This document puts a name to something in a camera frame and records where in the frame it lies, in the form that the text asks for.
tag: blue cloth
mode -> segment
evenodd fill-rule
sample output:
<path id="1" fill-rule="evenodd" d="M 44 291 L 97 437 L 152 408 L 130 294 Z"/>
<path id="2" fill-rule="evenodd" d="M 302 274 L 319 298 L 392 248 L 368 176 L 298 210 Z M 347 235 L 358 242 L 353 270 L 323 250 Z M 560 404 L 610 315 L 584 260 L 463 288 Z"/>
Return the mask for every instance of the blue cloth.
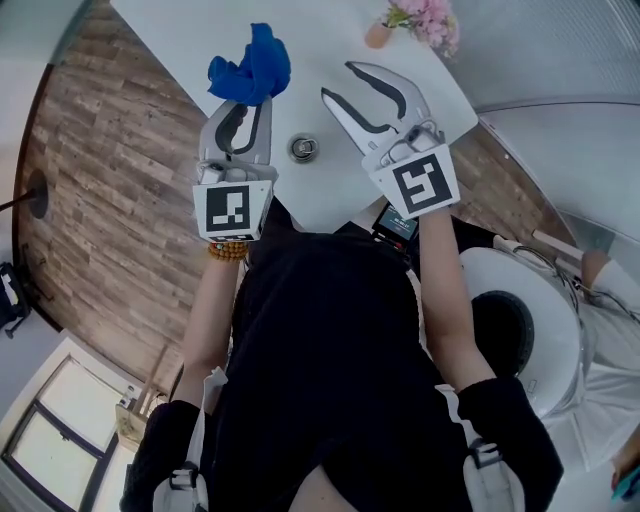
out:
<path id="1" fill-rule="evenodd" d="M 252 40 L 238 67 L 220 56 L 209 65 L 209 92 L 218 98 L 255 107 L 284 91 L 291 79 L 291 62 L 280 39 L 266 23 L 251 24 Z"/>

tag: buckle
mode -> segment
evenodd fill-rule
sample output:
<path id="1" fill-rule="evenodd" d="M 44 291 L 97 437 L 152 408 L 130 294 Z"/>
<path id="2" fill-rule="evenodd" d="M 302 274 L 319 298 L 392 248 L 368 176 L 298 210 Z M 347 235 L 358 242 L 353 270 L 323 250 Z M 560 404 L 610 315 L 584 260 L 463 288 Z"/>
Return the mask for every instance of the buckle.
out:
<path id="1" fill-rule="evenodd" d="M 469 452 L 478 469 L 486 468 L 487 466 L 502 461 L 502 453 L 498 450 L 498 445 L 495 443 L 485 443 L 481 438 L 471 443 Z"/>
<path id="2" fill-rule="evenodd" d="M 171 473 L 169 487 L 172 490 L 186 491 L 196 489 L 196 480 L 200 474 L 198 467 L 192 462 L 185 462 L 182 467 Z"/>

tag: window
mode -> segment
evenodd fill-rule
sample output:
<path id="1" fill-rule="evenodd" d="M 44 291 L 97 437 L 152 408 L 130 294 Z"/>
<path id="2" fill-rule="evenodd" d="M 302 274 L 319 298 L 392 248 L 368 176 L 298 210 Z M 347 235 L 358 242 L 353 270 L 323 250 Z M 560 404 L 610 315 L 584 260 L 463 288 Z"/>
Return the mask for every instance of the window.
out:
<path id="1" fill-rule="evenodd" d="M 5 462 L 56 511 L 117 512 L 135 455 L 118 444 L 115 406 L 122 395 L 67 358 L 19 422 Z"/>

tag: window frame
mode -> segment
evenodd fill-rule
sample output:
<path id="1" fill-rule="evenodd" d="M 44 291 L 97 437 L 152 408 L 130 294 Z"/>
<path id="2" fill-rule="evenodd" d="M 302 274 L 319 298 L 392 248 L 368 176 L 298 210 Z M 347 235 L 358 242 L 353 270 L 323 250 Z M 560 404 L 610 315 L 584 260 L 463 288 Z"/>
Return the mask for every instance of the window frame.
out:
<path id="1" fill-rule="evenodd" d="M 0 460 L 10 470 L 10 473 L 17 477 L 21 484 L 38 499 L 42 500 L 50 509 L 55 512 L 75 512 L 73 508 L 57 498 L 31 476 L 11 456 L 29 421 L 36 413 L 41 414 L 62 436 L 97 459 L 78 507 L 78 512 L 91 512 L 118 447 L 117 431 L 113 433 L 107 448 L 103 452 L 58 419 L 38 398 L 69 359 L 74 359 L 85 370 L 101 379 L 107 385 L 123 395 L 125 393 L 129 394 L 134 399 L 139 397 L 144 384 L 115 366 L 85 343 L 79 341 L 70 332 L 65 330 L 60 334 L 60 337 L 62 341 L 58 348 L 36 372 L 23 392 L 12 404 L 5 417 L 0 421 Z"/>

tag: wooden floor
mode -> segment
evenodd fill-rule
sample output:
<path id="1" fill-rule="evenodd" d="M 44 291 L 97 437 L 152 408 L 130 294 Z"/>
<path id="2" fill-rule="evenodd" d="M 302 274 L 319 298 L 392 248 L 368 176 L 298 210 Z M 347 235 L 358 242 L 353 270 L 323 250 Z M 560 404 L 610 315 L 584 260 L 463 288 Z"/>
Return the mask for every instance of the wooden floor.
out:
<path id="1" fill-rule="evenodd" d="M 51 76 L 24 183 L 49 180 L 43 220 L 20 215 L 43 308 L 64 328 L 145 379 L 165 344 L 168 388 L 206 261 L 191 186 L 204 115 L 110 5 L 96 1 Z M 530 241 L 570 236 L 535 185 L 483 129 L 453 145 L 463 220 Z"/>

